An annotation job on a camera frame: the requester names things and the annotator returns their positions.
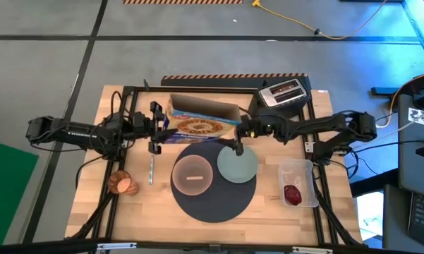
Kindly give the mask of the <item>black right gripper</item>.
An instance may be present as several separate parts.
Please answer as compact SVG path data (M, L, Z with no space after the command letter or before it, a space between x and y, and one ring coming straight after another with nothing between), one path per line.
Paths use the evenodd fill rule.
M241 122L236 127L236 139L234 140L233 150L237 156L244 152L241 138L257 138L259 136L269 136L270 128L264 125L258 118L251 119L249 115L242 115Z

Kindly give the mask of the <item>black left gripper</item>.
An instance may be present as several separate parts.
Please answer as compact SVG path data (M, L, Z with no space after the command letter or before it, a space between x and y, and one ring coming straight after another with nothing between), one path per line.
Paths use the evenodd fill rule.
M163 129L158 126L160 121L166 120L162 106L156 101L150 102L150 111L152 118L146 117L140 111L133 115L133 139L150 138L148 151L154 155L162 153L162 147L155 142L165 142L169 137L175 134L178 129Z

